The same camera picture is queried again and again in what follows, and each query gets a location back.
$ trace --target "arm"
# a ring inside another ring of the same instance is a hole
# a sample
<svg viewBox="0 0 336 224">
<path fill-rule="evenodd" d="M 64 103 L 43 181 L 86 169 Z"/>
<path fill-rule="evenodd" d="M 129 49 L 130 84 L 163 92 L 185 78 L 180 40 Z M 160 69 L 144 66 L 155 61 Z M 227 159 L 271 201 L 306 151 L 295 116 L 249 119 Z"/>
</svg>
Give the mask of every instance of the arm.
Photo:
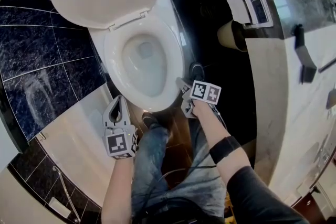
<svg viewBox="0 0 336 224">
<path fill-rule="evenodd" d="M 205 102 L 194 100 L 209 147 L 230 136 Z M 285 205 L 255 174 L 246 153 L 240 147 L 223 158 L 217 169 L 227 186 L 238 223 L 308 223 Z"/>
<path fill-rule="evenodd" d="M 101 211 L 102 224 L 130 223 L 132 176 L 133 158 L 115 162 Z"/>
</svg>

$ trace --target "toilet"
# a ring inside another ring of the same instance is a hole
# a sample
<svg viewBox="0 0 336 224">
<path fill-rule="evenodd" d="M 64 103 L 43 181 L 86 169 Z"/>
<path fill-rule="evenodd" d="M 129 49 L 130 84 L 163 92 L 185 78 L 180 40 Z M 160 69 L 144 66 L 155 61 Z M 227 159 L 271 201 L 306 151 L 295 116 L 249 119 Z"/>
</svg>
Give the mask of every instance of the toilet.
<svg viewBox="0 0 336 224">
<path fill-rule="evenodd" d="M 51 0 L 67 20 L 88 27 L 113 83 L 147 111 L 168 108 L 184 73 L 171 0 Z"/>
</svg>

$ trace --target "black wristband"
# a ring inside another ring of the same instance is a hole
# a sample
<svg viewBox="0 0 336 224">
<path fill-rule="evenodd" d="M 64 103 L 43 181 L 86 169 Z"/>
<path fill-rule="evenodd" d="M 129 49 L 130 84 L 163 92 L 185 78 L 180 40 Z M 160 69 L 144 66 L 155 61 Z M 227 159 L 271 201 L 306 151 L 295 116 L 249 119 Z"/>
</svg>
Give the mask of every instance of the black wristband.
<svg viewBox="0 0 336 224">
<path fill-rule="evenodd" d="M 237 148 L 240 148 L 238 141 L 233 136 L 228 136 L 220 140 L 210 149 L 210 156 L 214 163 L 217 164 Z"/>
</svg>

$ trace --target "toilet seat hinge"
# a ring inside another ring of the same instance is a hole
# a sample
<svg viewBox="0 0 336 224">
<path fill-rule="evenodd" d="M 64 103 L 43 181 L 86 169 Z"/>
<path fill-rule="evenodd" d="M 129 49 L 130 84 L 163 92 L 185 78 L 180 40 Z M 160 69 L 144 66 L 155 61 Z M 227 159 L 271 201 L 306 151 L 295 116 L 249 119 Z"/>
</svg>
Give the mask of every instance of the toilet seat hinge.
<svg viewBox="0 0 336 224">
<path fill-rule="evenodd" d="M 128 14 L 126 16 L 121 17 L 120 19 L 118 19 L 117 21 L 115 21 L 115 23 L 113 25 L 111 25 L 109 27 L 110 31 L 113 30 L 117 30 L 119 29 L 121 26 L 126 25 L 128 23 L 131 23 L 135 20 L 139 20 L 142 18 L 145 18 L 148 14 L 148 11 L 144 11 L 144 12 L 137 12 L 137 13 L 132 13 L 132 14 Z"/>
</svg>

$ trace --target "black and white marker cube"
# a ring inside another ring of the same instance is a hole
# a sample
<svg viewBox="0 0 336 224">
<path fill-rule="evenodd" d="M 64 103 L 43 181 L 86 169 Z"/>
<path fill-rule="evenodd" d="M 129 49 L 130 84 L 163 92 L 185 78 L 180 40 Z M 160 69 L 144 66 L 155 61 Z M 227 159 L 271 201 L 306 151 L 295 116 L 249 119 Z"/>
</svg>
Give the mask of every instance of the black and white marker cube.
<svg viewBox="0 0 336 224">
<path fill-rule="evenodd" d="M 217 104 L 221 87 L 208 82 L 194 80 L 193 87 L 190 91 L 190 98 L 201 100 L 209 104 Z"/>
<path fill-rule="evenodd" d="M 124 159 L 135 156 L 136 140 L 134 125 L 127 129 L 105 129 L 104 144 L 107 153 L 114 159 Z"/>
</svg>

